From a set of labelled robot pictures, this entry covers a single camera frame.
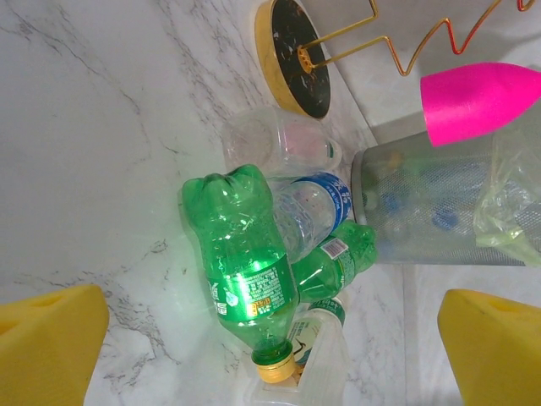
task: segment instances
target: yellow object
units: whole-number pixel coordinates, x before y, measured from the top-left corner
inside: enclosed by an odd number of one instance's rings
[[[466,406],[541,404],[541,309],[455,289],[438,326]]]
[[[94,285],[0,305],[0,405],[83,404],[108,322]]]
[[[260,377],[267,383],[278,383],[285,381],[297,370],[297,364],[293,358],[293,353],[289,354],[284,360],[273,365],[256,365]]]

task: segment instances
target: crushed plastic bottle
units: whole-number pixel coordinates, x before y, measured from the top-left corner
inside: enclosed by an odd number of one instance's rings
[[[274,216],[290,263],[302,260],[349,214],[352,197],[331,173],[299,178],[273,189]]]

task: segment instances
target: metal mesh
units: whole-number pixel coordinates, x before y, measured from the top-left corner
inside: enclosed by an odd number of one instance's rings
[[[358,157],[353,171],[360,172],[360,182],[353,174],[352,192],[362,197],[353,202],[355,214],[359,221],[363,212],[375,229],[380,262],[523,265],[475,244],[473,212],[490,168],[491,145],[488,135],[434,148],[421,133]],[[517,219],[538,248],[540,209],[532,207]]]

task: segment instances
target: yellow bottle cap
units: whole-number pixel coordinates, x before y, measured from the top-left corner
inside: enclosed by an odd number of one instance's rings
[[[278,383],[285,381],[288,377],[293,375],[293,372],[297,369],[293,353],[283,359],[280,362],[272,365],[257,365],[257,371],[260,373],[260,377],[267,383]]]

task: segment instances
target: trash can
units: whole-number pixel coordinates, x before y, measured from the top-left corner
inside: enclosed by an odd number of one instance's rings
[[[423,132],[360,151],[353,210],[376,232],[378,262],[539,266],[540,129],[538,103],[474,140],[434,148]]]

